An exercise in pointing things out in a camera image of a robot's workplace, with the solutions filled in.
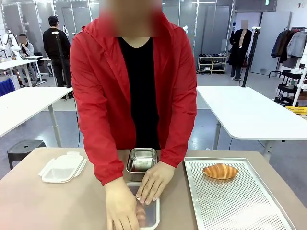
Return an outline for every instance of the stainless steel container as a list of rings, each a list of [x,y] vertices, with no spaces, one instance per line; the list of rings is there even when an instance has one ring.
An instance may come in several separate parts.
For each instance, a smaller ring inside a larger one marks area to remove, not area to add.
[[[127,186],[136,195],[140,187],[140,182],[129,182]],[[150,203],[150,205],[142,205],[137,200],[137,218],[140,230],[154,230],[160,222],[160,199]]]
[[[148,169],[157,163],[154,149],[132,149],[129,154],[126,170],[131,181],[142,181]]]

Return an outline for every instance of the white table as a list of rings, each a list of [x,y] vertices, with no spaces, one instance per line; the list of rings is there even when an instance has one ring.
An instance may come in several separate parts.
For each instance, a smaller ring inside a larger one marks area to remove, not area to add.
[[[38,83],[38,85],[46,82],[46,81],[43,82],[43,80],[42,80],[42,76],[41,76],[41,73],[40,73],[40,70],[39,70],[39,67],[38,67],[38,63],[37,63],[37,59],[42,58],[42,57],[43,56],[26,56],[26,57],[23,57],[23,59],[36,60],[35,64],[36,64],[37,72],[38,72],[39,79],[40,79],[40,82]]]
[[[25,74],[27,76],[28,79],[28,84],[30,87],[32,87],[32,83],[31,83],[31,79],[30,79],[30,75],[29,75],[29,71],[27,68],[27,64],[29,63],[33,63],[36,62],[35,60],[13,60],[13,61],[5,61],[0,63],[0,70],[5,70],[5,69],[10,69],[11,70],[11,74],[13,74],[13,68],[16,67],[18,69],[18,71],[20,72],[20,74],[22,73],[20,67],[24,68]]]
[[[58,147],[62,147],[52,104],[71,91],[72,88],[21,88],[0,97],[0,137],[48,107]]]
[[[213,150],[221,125],[232,138],[266,140],[267,160],[277,140],[307,140],[306,120],[249,87],[200,86],[197,90],[217,118]]]
[[[53,76],[54,84],[55,84],[55,86],[58,86],[57,79],[56,79],[56,76],[54,74],[54,70],[53,70],[51,59],[46,57],[46,58],[42,58],[41,61],[46,61],[46,62],[51,63],[51,70],[52,70],[52,76]]]

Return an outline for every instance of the person's right hand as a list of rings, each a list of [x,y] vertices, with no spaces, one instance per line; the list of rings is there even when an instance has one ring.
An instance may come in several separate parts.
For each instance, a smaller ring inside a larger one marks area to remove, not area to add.
[[[107,230],[139,230],[136,199],[122,177],[105,185]]]

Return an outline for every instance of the red hooded jacket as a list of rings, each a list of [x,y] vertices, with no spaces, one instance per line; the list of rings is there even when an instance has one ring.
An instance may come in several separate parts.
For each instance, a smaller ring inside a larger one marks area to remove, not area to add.
[[[153,38],[161,161],[177,167],[188,149],[196,115],[196,72],[185,31],[163,15],[162,34]],[[132,149],[129,78],[119,42],[103,37],[96,19],[73,39],[72,86],[84,147],[103,185],[122,176],[118,149]]]

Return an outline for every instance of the mannequin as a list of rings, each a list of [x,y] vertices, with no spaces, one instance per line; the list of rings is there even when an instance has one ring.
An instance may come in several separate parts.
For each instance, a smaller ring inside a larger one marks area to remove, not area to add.
[[[230,38],[232,50],[229,57],[231,65],[231,80],[241,80],[241,67],[248,51],[252,32],[248,29],[248,20],[242,20],[242,29],[236,31]]]

